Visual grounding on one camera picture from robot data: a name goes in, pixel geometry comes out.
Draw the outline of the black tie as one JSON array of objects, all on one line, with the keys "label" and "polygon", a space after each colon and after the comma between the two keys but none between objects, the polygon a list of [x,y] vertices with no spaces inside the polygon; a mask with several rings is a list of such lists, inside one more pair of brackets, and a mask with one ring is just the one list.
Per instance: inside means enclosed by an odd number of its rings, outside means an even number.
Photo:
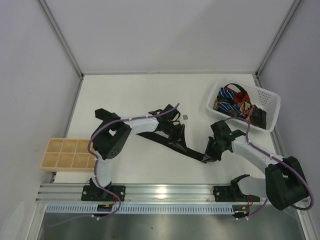
[{"label": "black tie", "polygon": [[143,137],[145,139],[148,139],[150,141],[161,144],[161,145],[163,145],[163,146],[165,146],[165,147],[167,147],[177,153],[180,153],[184,156],[187,156],[189,158],[197,160],[201,163],[207,162],[206,160],[203,160],[203,158],[205,156],[203,153],[200,153],[198,151],[195,151],[195,150],[187,147],[187,144],[186,144],[184,137],[182,138],[182,141],[178,141],[176,143],[169,143],[168,137],[159,135],[155,132],[142,132],[142,133],[138,133],[137,135],[140,137]]}]

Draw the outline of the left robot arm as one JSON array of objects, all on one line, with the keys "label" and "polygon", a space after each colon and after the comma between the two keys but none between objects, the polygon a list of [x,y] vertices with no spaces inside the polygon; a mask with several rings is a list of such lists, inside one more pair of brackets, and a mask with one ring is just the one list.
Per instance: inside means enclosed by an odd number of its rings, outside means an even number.
[{"label": "left robot arm", "polygon": [[91,135],[88,151],[95,157],[94,176],[89,185],[96,196],[107,195],[111,190],[114,158],[123,149],[129,136],[139,135],[160,143],[174,151],[185,153],[185,125],[181,124],[177,106],[167,105],[164,109],[146,115],[123,118],[103,108],[95,110],[95,117],[102,121]]}]

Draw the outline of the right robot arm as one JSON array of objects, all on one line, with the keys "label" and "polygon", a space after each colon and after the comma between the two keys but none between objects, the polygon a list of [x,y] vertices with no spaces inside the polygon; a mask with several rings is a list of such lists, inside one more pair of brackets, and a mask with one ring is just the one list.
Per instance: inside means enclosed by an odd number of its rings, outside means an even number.
[{"label": "right robot arm", "polygon": [[224,120],[211,126],[213,136],[209,138],[203,162],[215,162],[230,151],[243,157],[262,173],[264,178],[240,177],[236,186],[242,194],[254,194],[265,198],[278,210],[293,207],[310,210],[315,198],[309,187],[299,160],[293,156],[273,154],[249,139],[249,133],[232,131]]}]

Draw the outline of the blue striped tie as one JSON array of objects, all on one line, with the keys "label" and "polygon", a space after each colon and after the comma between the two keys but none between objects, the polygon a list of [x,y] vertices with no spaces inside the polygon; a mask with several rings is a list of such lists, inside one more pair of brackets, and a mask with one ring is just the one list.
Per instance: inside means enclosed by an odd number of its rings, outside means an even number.
[{"label": "blue striped tie", "polygon": [[217,111],[227,114],[229,111],[235,111],[240,114],[240,109],[234,101],[236,92],[228,87],[221,87],[214,102]]}]

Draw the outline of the dark patterned tie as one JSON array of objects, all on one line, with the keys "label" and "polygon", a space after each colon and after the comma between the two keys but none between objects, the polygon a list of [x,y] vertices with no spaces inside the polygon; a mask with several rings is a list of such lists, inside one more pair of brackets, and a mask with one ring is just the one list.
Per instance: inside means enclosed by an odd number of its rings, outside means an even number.
[{"label": "dark patterned tie", "polygon": [[250,102],[241,102],[236,103],[239,107],[240,114],[235,111],[230,110],[227,114],[230,117],[241,118],[245,122],[254,125],[256,127],[266,129],[267,127],[267,113],[261,108],[257,107],[255,104],[251,104]]}]

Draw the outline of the red tie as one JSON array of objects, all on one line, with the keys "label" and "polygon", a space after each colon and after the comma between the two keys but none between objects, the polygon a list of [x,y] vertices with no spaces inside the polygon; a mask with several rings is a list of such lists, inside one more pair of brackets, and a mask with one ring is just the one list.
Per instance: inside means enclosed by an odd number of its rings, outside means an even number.
[{"label": "red tie", "polygon": [[249,94],[247,91],[239,91],[235,94],[233,101],[235,104],[242,103],[242,102],[251,102],[251,99],[249,97]]}]

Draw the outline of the white plastic basket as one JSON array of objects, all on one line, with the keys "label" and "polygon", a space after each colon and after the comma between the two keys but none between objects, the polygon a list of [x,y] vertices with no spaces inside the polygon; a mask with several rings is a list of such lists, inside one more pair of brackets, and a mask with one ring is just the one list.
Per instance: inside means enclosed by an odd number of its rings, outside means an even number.
[{"label": "white plastic basket", "polygon": [[223,78],[214,84],[206,108],[220,119],[232,118],[237,127],[255,132],[274,130],[281,106],[281,98],[274,92]]}]

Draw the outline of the wooden compartment tray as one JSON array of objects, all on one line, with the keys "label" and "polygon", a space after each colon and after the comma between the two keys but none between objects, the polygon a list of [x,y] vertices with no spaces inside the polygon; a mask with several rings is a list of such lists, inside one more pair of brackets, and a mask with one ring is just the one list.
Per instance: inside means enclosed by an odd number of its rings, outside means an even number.
[{"label": "wooden compartment tray", "polygon": [[45,172],[92,173],[95,157],[88,152],[88,139],[50,138],[40,169]]}]

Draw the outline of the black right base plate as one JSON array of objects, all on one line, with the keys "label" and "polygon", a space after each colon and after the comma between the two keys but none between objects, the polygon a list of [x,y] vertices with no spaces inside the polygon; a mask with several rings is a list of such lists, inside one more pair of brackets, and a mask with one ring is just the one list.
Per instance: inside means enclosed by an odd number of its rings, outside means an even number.
[{"label": "black right base plate", "polygon": [[216,185],[213,187],[213,195],[216,202],[260,202],[256,195],[243,194],[238,187],[231,185]]}]

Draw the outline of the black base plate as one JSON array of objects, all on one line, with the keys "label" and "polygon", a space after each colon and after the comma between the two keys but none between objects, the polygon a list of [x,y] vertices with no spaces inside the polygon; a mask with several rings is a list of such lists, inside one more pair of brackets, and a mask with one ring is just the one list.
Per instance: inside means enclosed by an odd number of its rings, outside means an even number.
[{"label": "black base plate", "polygon": [[[116,194],[121,201],[125,200],[126,186],[111,185],[108,190]],[[85,185],[82,189],[81,201],[85,202],[112,202],[114,196],[95,185]]]},{"label": "black base plate", "polygon": [[238,187],[231,185],[216,185],[213,187],[213,195],[216,202],[260,202],[256,195],[243,194]]}]

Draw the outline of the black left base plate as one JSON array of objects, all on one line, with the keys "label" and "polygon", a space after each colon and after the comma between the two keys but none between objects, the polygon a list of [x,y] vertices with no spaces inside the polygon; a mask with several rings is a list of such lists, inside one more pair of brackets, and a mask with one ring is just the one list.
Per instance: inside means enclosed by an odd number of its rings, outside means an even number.
[{"label": "black left base plate", "polygon": [[[125,200],[126,186],[111,185],[108,190],[116,194],[121,201]],[[85,185],[82,189],[81,201],[85,202],[112,202],[114,196],[95,185]]]}]

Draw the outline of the aluminium mounting rail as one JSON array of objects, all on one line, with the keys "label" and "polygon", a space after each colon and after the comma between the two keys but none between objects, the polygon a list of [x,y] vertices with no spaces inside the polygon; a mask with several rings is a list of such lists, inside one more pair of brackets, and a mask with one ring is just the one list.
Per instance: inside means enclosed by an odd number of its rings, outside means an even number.
[{"label": "aluminium mounting rail", "polygon": [[[35,201],[40,203],[81,203],[87,183],[42,183]],[[226,190],[226,184],[125,184],[113,183],[112,190],[126,204],[210,204]]]}]

